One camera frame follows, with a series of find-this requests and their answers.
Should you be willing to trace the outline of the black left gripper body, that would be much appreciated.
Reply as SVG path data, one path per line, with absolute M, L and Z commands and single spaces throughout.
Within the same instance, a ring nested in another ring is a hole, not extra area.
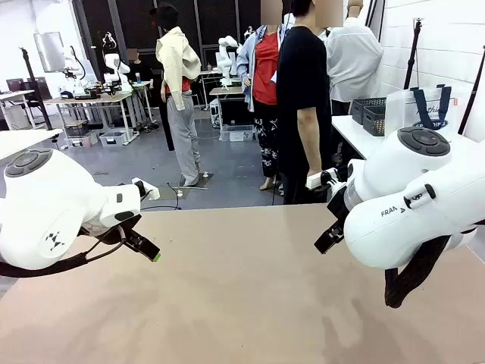
M 135 215 L 132 218 L 122 221 L 116 227 L 110 228 L 109 231 L 100 237 L 101 242 L 108 245 L 114 245 L 121 242 L 122 235 L 120 230 L 122 230 L 124 232 L 125 239 L 129 244 L 139 245 L 142 241 L 142 236 L 134 231 L 134 227 L 139 222 L 141 217 L 141 215 Z

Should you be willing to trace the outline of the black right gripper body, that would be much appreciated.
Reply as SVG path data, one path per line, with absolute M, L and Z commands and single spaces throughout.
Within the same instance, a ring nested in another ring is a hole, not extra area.
M 349 214 L 346 190 L 346 184 L 343 184 L 338 190 L 334 190 L 333 196 L 327 204 L 327 209 L 336 217 L 337 221 L 340 222 L 344 222 Z

